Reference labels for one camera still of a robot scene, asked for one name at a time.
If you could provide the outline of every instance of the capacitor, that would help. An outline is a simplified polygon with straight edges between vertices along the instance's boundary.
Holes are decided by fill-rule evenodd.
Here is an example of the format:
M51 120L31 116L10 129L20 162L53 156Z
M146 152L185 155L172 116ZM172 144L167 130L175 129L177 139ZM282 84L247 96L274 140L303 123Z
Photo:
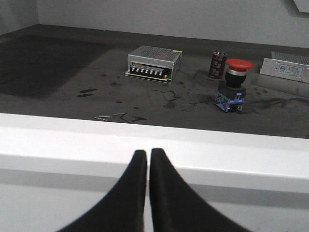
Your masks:
M211 67L209 69L209 77L221 79L224 73L225 61L227 54L224 52L214 52L211 58Z

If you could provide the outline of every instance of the white wall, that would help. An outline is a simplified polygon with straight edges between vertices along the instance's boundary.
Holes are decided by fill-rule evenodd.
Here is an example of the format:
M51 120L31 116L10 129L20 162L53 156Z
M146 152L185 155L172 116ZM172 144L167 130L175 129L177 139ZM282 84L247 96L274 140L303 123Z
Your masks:
M41 24L309 48L292 0L37 0Z
M0 35L38 23L36 0L0 0Z

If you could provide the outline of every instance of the metal mesh power supply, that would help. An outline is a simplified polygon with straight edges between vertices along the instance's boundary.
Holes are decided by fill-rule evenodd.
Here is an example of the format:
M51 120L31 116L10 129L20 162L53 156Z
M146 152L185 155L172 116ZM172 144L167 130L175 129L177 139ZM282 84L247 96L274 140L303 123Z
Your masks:
M180 62L182 51L141 46L127 56L125 76L171 83Z

